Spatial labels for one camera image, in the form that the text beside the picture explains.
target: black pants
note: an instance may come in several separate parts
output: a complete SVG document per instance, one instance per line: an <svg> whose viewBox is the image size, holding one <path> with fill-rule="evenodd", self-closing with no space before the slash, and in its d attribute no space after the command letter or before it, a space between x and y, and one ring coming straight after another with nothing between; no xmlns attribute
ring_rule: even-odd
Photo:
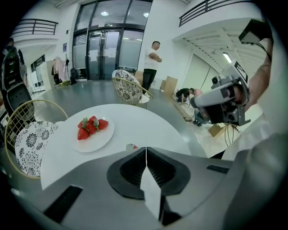
<svg viewBox="0 0 288 230"><path fill-rule="evenodd" d="M156 75L156 70L152 70L152 69L144 69L144 73L143 73L143 83L142 83L142 87L146 90L148 90L150 88L150 85L152 84L152 82L154 81L155 75Z"/></svg>
<svg viewBox="0 0 288 230"><path fill-rule="evenodd" d="M182 94L181 95L176 94L176 97L178 98L177 102L182 102Z"/></svg>

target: white t-shirt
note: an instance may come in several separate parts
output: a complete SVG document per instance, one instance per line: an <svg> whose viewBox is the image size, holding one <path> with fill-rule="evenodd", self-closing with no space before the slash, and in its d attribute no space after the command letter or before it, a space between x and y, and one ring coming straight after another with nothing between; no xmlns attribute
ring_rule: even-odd
<svg viewBox="0 0 288 230"><path fill-rule="evenodd" d="M157 70L158 69L158 62L151 57L149 57L149 54L154 53L159 56L156 50L152 48L148 48L145 51L145 61L144 61L144 69L151 69L151 70Z"/></svg>

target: white round table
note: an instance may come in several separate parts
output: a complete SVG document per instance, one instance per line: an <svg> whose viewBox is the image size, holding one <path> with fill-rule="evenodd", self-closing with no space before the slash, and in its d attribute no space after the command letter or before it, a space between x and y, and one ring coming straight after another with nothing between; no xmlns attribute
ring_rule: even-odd
<svg viewBox="0 0 288 230"><path fill-rule="evenodd" d="M68 132L71 126L77 126L87 114L94 114L96 117L97 114L106 115L113 121L115 131L112 139L104 147L91 153L81 153L71 146L71 134ZM42 189L86 161L125 151L126 145L130 143L138 147L158 147L191 154L177 130L155 113L122 104L95 106L67 119L51 136L41 163Z"/></svg>

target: glass wall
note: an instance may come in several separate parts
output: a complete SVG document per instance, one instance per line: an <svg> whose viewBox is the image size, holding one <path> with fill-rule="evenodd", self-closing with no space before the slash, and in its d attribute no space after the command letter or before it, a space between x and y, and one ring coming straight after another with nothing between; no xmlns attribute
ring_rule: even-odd
<svg viewBox="0 0 288 230"><path fill-rule="evenodd" d="M124 23L130 0L110 0L97 4L92 26L107 23Z"/></svg>
<svg viewBox="0 0 288 230"><path fill-rule="evenodd" d="M126 23L145 26L150 8L151 2L138 0L132 1L131 7L128 11Z"/></svg>
<svg viewBox="0 0 288 230"><path fill-rule="evenodd" d="M128 72L137 70L143 34L139 31L124 31L119 58L120 69Z"/></svg>
<svg viewBox="0 0 288 230"><path fill-rule="evenodd" d="M115 69L137 70L151 4L152 0L98 0L81 6L73 67L82 78L110 79Z"/></svg>
<svg viewBox="0 0 288 230"><path fill-rule="evenodd" d="M82 7L81 11L79 12L80 15L78 16L79 20L76 26L76 30L80 30L80 29L84 29L88 27L94 6L95 6L95 3L85 5Z"/></svg>

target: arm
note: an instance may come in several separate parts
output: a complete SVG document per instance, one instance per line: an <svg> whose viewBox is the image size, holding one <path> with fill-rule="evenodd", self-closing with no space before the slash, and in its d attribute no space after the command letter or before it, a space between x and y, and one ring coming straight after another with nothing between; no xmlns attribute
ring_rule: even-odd
<svg viewBox="0 0 288 230"><path fill-rule="evenodd" d="M155 53L150 53L149 57L157 62L162 62L162 59Z"/></svg>
<svg viewBox="0 0 288 230"><path fill-rule="evenodd" d="M273 45L271 40L268 40L267 52L272 56ZM265 92L269 86L271 73L271 60L266 55L264 63L258 68L255 75L249 81L250 100L245 106L245 112L255 105L260 96Z"/></svg>

